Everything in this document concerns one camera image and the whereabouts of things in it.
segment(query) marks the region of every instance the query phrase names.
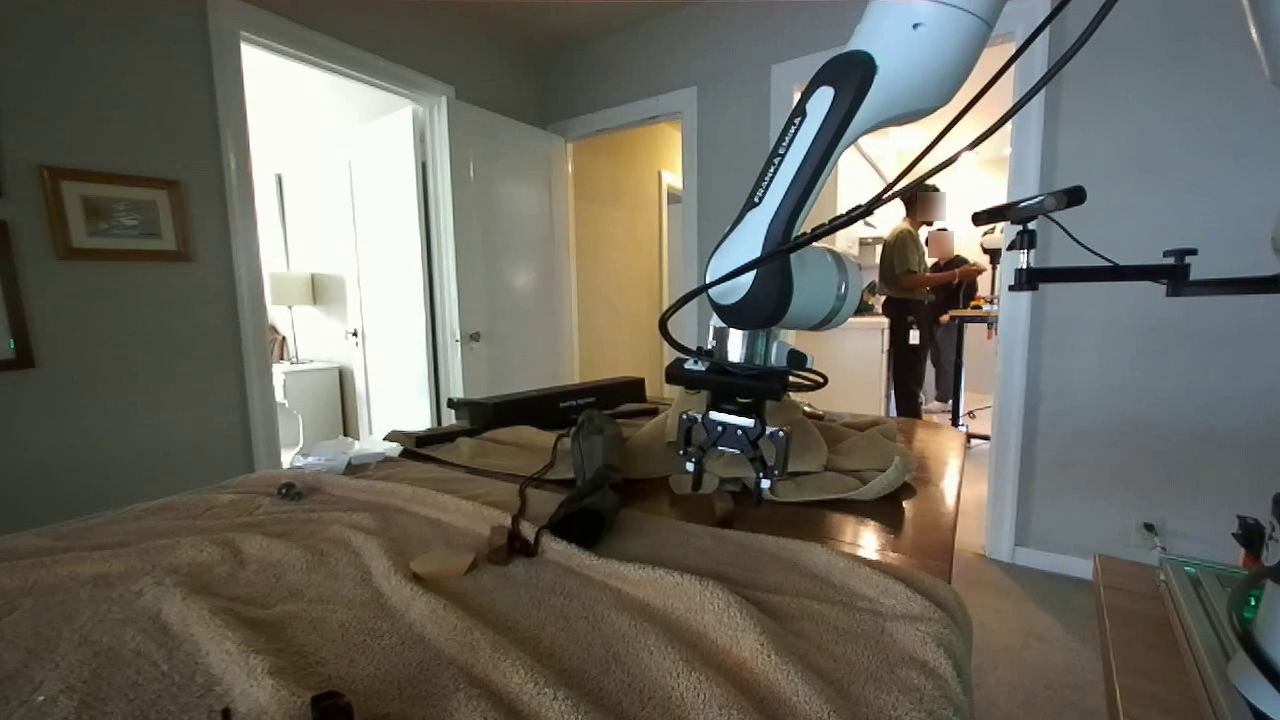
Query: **robotic arm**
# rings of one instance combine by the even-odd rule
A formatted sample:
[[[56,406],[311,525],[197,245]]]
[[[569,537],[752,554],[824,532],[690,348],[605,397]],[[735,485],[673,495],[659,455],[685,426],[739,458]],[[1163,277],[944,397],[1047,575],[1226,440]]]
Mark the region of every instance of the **robotic arm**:
[[[799,91],[744,211],[707,260],[707,285],[786,247],[848,143],[950,100],[1001,6],[1003,0],[868,0],[848,52],[830,54]],[[673,385],[707,393],[707,406],[680,418],[685,470],[694,488],[703,455],[724,450],[757,468],[757,490],[770,490],[786,470],[786,426],[766,426],[764,405],[779,398],[786,376],[806,367],[779,331],[843,322],[856,286],[856,268],[826,247],[799,247],[707,286],[724,326],[714,326],[711,351],[667,367]]]

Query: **ceiling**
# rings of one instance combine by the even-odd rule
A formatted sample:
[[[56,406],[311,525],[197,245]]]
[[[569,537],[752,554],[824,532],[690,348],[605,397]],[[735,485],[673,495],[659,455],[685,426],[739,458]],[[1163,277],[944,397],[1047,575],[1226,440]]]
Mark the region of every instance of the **ceiling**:
[[[448,14],[471,20],[523,47],[579,43],[687,3],[690,0],[441,0]]]

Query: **picture frame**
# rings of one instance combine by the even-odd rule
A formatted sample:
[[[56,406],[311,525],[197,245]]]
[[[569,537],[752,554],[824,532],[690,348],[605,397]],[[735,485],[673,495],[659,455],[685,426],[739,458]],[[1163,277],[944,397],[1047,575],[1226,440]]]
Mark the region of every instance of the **picture frame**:
[[[189,211],[177,179],[38,166],[53,247],[63,260],[189,260]]]
[[[0,371],[35,367],[7,222],[0,220]]]

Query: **gray wall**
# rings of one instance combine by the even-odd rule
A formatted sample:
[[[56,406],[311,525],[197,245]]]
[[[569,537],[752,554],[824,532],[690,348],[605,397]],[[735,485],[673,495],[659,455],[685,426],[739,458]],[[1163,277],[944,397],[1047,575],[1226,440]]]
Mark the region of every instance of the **gray wall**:
[[[1280,273],[1280,87],[1237,3],[1121,3],[1047,115],[1047,182],[1093,193],[1062,214],[1083,241],[1121,260],[1201,245],[1218,254],[1205,268]],[[1153,514],[1178,550],[1233,550],[1237,513],[1263,513],[1280,488],[1274,357],[1280,297],[1041,292],[1018,543],[1140,554]]]
[[[532,61],[464,27],[391,3],[275,3],[456,82],[477,104],[540,115]],[[0,207],[35,335],[35,367],[0,371],[0,532],[243,470],[253,458],[205,3],[5,0],[0,143]],[[189,186],[197,260],[56,260],[38,163],[177,175]]]
[[[766,149],[766,66],[830,47],[850,6],[690,6],[551,61],[549,115],[701,87],[701,245],[714,245]],[[1047,91],[1047,182],[1086,182],[1068,220],[1121,260],[1171,245],[1274,273],[1280,91],[1226,0],[1123,0]],[[1226,550],[1233,513],[1274,490],[1280,297],[1163,301],[1155,286],[1041,297],[1018,543],[1140,554],[1163,520],[1178,550]]]

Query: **man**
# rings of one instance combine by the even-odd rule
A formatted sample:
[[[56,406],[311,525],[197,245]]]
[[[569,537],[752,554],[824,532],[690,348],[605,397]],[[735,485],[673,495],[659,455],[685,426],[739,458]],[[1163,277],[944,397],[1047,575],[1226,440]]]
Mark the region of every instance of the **man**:
[[[969,263],[969,254],[950,250],[950,231],[932,228],[922,235],[922,247],[932,254],[932,273],[955,273]],[[975,278],[969,277],[963,285],[939,285],[932,286],[932,380],[935,380],[935,398],[950,405],[955,398],[955,351],[960,351],[960,322],[944,322],[950,308],[969,308],[975,301]]]
[[[885,314],[887,314],[887,376],[895,414],[919,418],[922,357],[929,357],[929,301],[932,286],[980,277],[980,263],[932,273],[922,263],[919,228],[935,222],[944,193],[935,182],[905,186],[905,222],[887,231],[878,250]]]

